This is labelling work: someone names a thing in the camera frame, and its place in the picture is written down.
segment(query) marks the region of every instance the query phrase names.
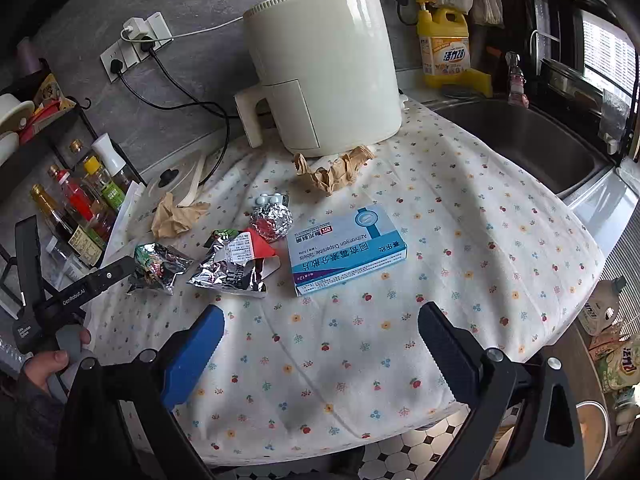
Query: sink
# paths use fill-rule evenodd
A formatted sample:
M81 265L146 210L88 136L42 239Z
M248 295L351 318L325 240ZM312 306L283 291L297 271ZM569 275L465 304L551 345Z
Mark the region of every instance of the sink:
M573 132L531 108L497 99L429 106L528 171L561 199L611 166Z

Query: corrugated panel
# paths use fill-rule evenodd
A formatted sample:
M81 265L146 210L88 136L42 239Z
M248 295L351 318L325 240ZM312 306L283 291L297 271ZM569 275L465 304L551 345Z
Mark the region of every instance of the corrugated panel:
M622 335L640 332L640 206L631 215L631 220L620 240L607 258L603 280L619 276L626 278L626 287L620 294L620 313L616 321L623 319Z

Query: finger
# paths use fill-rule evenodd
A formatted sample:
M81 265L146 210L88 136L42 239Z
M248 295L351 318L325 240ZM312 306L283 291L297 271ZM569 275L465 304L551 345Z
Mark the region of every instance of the finger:
M80 331L80 342L83 345L88 345L91 342L91 332L89 332L87 329L83 328Z
M41 352L27 361L24 365L24 374L41 390L49 393L47 378L64 369L69 362L66 350L55 352Z

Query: blue medicine box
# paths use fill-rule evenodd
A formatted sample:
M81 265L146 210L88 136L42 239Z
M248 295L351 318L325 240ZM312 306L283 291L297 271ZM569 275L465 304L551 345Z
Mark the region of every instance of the blue medicine box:
M302 295L406 258L406 244L377 204L287 234L296 294Z

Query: white laundry detergent bottle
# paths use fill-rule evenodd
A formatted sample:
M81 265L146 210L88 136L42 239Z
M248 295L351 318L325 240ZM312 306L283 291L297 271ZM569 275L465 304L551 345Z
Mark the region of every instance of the white laundry detergent bottle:
M626 285L624 276L615 280L601 280L593 289L578 319L589 335L598 335L611 325L620 310L620 291Z

